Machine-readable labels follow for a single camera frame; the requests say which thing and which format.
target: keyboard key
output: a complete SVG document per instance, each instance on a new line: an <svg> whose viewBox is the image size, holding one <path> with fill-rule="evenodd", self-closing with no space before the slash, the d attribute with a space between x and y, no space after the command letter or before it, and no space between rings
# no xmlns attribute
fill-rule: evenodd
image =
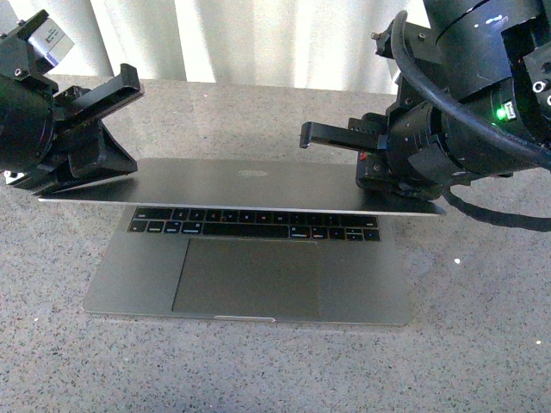
<svg viewBox="0 0 551 413"><path fill-rule="evenodd" d="M177 208L172 213L172 219L175 221L185 221L189 216L189 208Z"/></svg>
<svg viewBox="0 0 551 413"><path fill-rule="evenodd" d="M255 222L255 213L253 211L241 211L239 213L239 222L243 222L243 223Z"/></svg>
<svg viewBox="0 0 551 413"><path fill-rule="evenodd" d="M274 213L274 224L288 224L289 213Z"/></svg>
<svg viewBox="0 0 551 413"><path fill-rule="evenodd" d="M205 219L204 209L192 209L189 213L190 221L203 221Z"/></svg>
<svg viewBox="0 0 551 413"><path fill-rule="evenodd" d="M324 216L321 213L309 213L306 216L306 222L309 225L323 225Z"/></svg>
<svg viewBox="0 0 551 413"><path fill-rule="evenodd" d="M182 224L182 233L184 234L201 234L203 224L201 222L184 222Z"/></svg>
<svg viewBox="0 0 551 413"><path fill-rule="evenodd" d="M357 226L363 228L376 228L376 217L365 217L362 215L341 215L342 226Z"/></svg>
<svg viewBox="0 0 551 413"><path fill-rule="evenodd" d="M349 241L363 241L362 234L346 234L346 239Z"/></svg>
<svg viewBox="0 0 551 413"><path fill-rule="evenodd" d="M325 215L325 224L327 226L340 226L341 220L335 213L328 213Z"/></svg>
<svg viewBox="0 0 551 413"><path fill-rule="evenodd" d="M222 218L222 211L220 209L209 209L207 210L206 221L209 222L219 222Z"/></svg>
<svg viewBox="0 0 551 413"><path fill-rule="evenodd" d="M147 221L132 221L128 226L128 232L144 232L147 227Z"/></svg>
<svg viewBox="0 0 551 413"><path fill-rule="evenodd" d="M344 228L330 228L329 229L329 238L330 239L346 239L344 234Z"/></svg>
<svg viewBox="0 0 551 413"><path fill-rule="evenodd" d="M162 232L164 227L163 221L149 221L147 232Z"/></svg>
<svg viewBox="0 0 551 413"><path fill-rule="evenodd" d="M366 241L380 241L381 236L377 230L363 230L363 237Z"/></svg>
<svg viewBox="0 0 551 413"><path fill-rule="evenodd" d="M310 237L309 226L291 226L291 238L308 239L309 237Z"/></svg>
<svg viewBox="0 0 551 413"><path fill-rule="evenodd" d="M291 225L304 225L306 223L306 214L305 213L290 213L289 221Z"/></svg>
<svg viewBox="0 0 551 413"><path fill-rule="evenodd" d="M224 237L261 237L261 238L288 238L289 228L286 225L247 225L205 223L203 235Z"/></svg>
<svg viewBox="0 0 551 413"><path fill-rule="evenodd" d="M171 208L136 208L134 217L136 219L170 219Z"/></svg>
<svg viewBox="0 0 551 413"><path fill-rule="evenodd" d="M222 213L222 222L238 222L239 211L224 211Z"/></svg>
<svg viewBox="0 0 551 413"><path fill-rule="evenodd" d="M164 232L167 234L177 234L182 228L182 222L180 221L169 221L164 225Z"/></svg>
<svg viewBox="0 0 551 413"><path fill-rule="evenodd" d="M271 224L272 223L272 213L266 211L257 212L257 224Z"/></svg>
<svg viewBox="0 0 551 413"><path fill-rule="evenodd" d="M327 228L324 226L313 226L312 227L312 238L313 239L327 239Z"/></svg>

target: white curtain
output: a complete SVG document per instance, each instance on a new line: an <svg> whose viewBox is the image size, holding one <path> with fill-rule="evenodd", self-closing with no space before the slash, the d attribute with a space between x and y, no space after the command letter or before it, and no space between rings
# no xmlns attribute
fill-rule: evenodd
<svg viewBox="0 0 551 413"><path fill-rule="evenodd" d="M51 73L372 93L396 89L371 33L429 26L422 0L0 0L0 31L41 9L75 42Z"/></svg>

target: laptop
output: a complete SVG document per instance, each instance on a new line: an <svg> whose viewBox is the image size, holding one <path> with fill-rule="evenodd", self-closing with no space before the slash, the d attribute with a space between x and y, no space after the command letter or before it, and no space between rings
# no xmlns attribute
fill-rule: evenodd
<svg viewBox="0 0 551 413"><path fill-rule="evenodd" d="M445 212L363 191L355 167L148 158L40 200L127 206L84 298L91 313L404 325L392 216Z"/></svg>

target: granite countertop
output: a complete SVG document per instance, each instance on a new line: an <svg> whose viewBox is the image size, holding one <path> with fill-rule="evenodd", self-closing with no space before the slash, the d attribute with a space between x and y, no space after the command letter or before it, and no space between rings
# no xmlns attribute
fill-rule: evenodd
<svg viewBox="0 0 551 413"><path fill-rule="evenodd" d="M106 79L55 77L61 87ZM298 147L392 96L144 81L105 120L135 158L354 163ZM460 194L551 216L543 170ZM545 411L551 404L551 236L458 213L396 218L415 316L406 327L102 317L81 304L120 206L43 204L0 184L0 410Z"/></svg>

